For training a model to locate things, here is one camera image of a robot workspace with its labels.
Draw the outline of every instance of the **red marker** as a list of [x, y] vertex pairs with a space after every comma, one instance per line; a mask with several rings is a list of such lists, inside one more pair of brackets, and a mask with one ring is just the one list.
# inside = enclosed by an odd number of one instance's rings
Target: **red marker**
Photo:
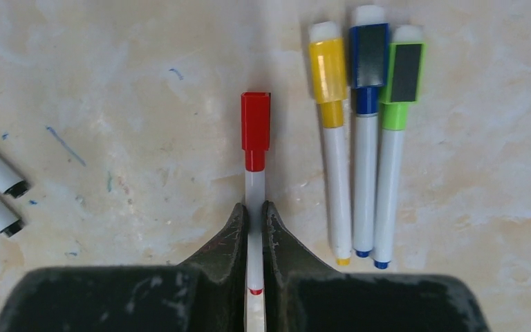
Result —
[[253, 295], [263, 291], [261, 207], [266, 201], [266, 151], [270, 148], [270, 94], [241, 95], [241, 140], [245, 150], [245, 206], [249, 212], [247, 285]]

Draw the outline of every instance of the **red marker cap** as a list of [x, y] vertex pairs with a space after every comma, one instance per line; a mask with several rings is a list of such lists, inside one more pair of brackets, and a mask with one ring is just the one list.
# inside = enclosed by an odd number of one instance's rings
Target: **red marker cap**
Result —
[[270, 93], [245, 92], [241, 95], [241, 147], [245, 169], [260, 172], [266, 168], [270, 148]]

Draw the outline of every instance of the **blue ink stain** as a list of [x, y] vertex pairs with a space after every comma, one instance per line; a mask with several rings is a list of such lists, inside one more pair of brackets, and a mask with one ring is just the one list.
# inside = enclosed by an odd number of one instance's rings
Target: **blue ink stain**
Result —
[[58, 136], [58, 134], [56, 133], [56, 131], [52, 128], [52, 127], [49, 127], [47, 126], [46, 129], [52, 133], [52, 136], [54, 136], [54, 138], [60, 143], [62, 144], [62, 146], [64, 147], [64, 149], [66, 149], [66, 151], [71, 154], [74, 158], [76, 158], [76, 160], [78, 160], [79, 163], [82, 164], [82, 166], [85, 166], [86, 167], [86, 163], [84, 162], [84, 160], [82, 158], [80, 158], [80, 156], [78, 156], [76, 154], [76, 152], [74, 152], [74, 150], [72, 150], [67, 144], [66, 142], [64, 142], [64, 140]]
[[107, 192], [111, 192], [111, 184], [113, 183], [113, 177], [111, 175], [111, 172], [107, 172], [107, 178], [106, 178], [106, 190]]
[[176, 68], [172, 68], [172, 69], [170, 69], [170, 71], [173, 71], [173, 72], [178, 76], [178, 79], [179, 79], [180, 81], [184, 80], [184, 76], [182, 76], [182, 74], [180, 74], [180, 72], [178, 71], [178, 69], [176, 69]]

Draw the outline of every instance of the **white countertop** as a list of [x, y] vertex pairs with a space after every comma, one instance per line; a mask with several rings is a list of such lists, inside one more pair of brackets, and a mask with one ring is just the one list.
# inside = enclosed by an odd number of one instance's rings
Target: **white countertop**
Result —
[[[304, 44], [359, 4], [0, 1], [0, 153], [33, 184], [0, 308], [34, 268], [177, 264], [210, 239], [243, 196], [247, 90], [272, 92], [268, 198], [334, 265]], [[427, 36], [389, 271], [458, 277], [495, 331], [531, 331], [531, 1], [377, 4]]]

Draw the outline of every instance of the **marker cap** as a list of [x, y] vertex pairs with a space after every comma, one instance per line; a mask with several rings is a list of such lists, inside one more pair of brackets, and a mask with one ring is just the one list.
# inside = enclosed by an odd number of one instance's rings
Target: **marker cap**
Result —
[[351, 27], [386, 23], [386, 11], [377, 5], [363, 5], [353, 11]]
[[23, 196], [29, 190], [29, 184], [23, 180], [15, 183], [11, 188], [7, 189], [4, 194], [10, 194], [14, 199], [18, 199]]
[[388, 80], [380, 96], [383, 104], [418, 101], [425, 43], [422, 28], [400, 26], [389, 46]]
[[317, 104], [347, 98], [345, 53], [339, 26], [332, 21], [310, 27], [310, 66]]
[[270, 93], [241, 94], [241, 147], [245, 150], [245, 169], [260, 172], [266, 168], [270, 148]]
[[384, 86], [388, 72], [388, 23], [349, 29], [351, 86]]
[[5, 234], [7, 237], [12, 237], [13, 235], [17, 234], [18, 231], [22, 230], [24, 228], [24, 223], [20, 219], [18, 221], [15, 221], [11, 225], [4, 228], [0, 233]]

